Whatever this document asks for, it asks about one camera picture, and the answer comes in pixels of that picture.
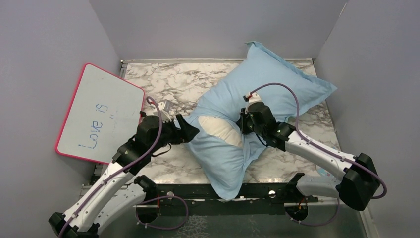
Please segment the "white pillow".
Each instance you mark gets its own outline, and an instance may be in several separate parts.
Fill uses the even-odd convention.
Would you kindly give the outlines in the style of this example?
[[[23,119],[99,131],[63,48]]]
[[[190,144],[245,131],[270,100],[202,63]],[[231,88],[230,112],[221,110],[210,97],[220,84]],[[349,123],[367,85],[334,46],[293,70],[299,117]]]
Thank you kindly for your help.
[[[226,120],[211,116],[200,116],[198,121],[208,135],[217,137],[229,145],[243,147],[242,136]]]

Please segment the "light blue pillowcase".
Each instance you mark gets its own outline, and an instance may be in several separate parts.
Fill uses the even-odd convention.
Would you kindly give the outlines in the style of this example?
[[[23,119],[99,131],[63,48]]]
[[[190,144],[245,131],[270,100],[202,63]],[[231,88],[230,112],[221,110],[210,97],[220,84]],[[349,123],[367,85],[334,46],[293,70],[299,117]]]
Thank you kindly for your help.
[[[259,42],[245,60],[207,91],[186,122],[199,133],[187,148],[216,194],[234,199],[245,171],[265,147],[261,139],[290,117],[326,100],[336,86],[294,67]]]

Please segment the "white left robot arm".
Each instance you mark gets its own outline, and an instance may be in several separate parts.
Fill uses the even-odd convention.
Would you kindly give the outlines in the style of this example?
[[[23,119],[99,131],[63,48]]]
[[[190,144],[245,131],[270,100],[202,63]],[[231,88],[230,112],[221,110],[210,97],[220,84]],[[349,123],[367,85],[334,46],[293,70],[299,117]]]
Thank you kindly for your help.
[[[103,222],[96,221],[100,212],[119,189],[134,179],[139,186],[137,197],[143,203],[159,200],[156,184],[147,176],[137,176],[154,156],[167,145],[188,143],[199,134],[199,129],[188,124],[181,114],[163,121],[159,116],[145,116],[137,131],[121,145],[105,173],[91,189],[64,213],[56,212],[49,224],[59,238],[97,238]]]

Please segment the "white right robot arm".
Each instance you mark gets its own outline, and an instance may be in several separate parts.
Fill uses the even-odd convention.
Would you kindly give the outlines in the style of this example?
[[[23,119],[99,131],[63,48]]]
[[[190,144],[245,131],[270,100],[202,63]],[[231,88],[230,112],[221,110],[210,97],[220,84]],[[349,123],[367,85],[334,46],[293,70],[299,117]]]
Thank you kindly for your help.
[[[381,185],[373,159],[326,146],[287,122],[277,122],[263,102],[250,104],[240,111],[236,122],[242,134],[255,134],[268,147],[298,155],[329,172],[328,177],[297,174],[288,182],[286,196],[293,202],[304,196],[324,196],[340,199],[350,208],[363,211],[368,203],[380,196]]]

